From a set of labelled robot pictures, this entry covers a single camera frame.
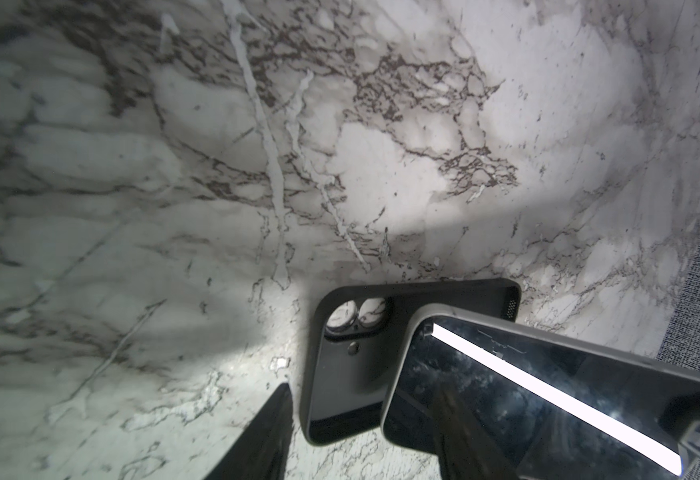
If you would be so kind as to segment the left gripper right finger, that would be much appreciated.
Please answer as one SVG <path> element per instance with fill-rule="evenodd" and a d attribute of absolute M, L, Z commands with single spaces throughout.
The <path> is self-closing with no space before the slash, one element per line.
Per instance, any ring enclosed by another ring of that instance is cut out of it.
<path fill-rule="evenodd" d="M 452 385 L 437 387 L 431 412 L 442 479 L 519 479 L 516 468 Z"/>

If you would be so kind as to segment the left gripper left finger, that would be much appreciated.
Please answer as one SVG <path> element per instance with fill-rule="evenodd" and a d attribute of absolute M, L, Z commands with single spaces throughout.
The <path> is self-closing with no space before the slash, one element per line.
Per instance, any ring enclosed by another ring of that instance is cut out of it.
<path fill-rule="evenodd" d="M 282 383 L 205 479 L 284 479 L 293 427 L 293 395 Z"/>

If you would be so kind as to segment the black smartphone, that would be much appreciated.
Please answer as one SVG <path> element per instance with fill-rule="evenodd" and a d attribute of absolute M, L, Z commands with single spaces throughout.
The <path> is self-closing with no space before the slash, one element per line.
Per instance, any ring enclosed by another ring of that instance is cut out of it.
<path fill-rule="evenodd" d="M 437 458 L 431 404 L 452 385 L 519 479 L 684 479 L 661 428 L 700 393 L 681 368 L 444 304 L 413 316 L 385 401 L 384 437 Z"/>

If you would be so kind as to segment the black phone case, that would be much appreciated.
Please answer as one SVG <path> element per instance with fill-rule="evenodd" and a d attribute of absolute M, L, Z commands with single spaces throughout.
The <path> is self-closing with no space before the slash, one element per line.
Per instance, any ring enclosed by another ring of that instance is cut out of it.
<path fill-rule="evenodd" d="M 441 281 L 337 288 L 310 322 L 300 420 L 317 446 L 379 427 L 408 324 L 439 303 L 515 321 L 522 298 L 509 279 Z"/>

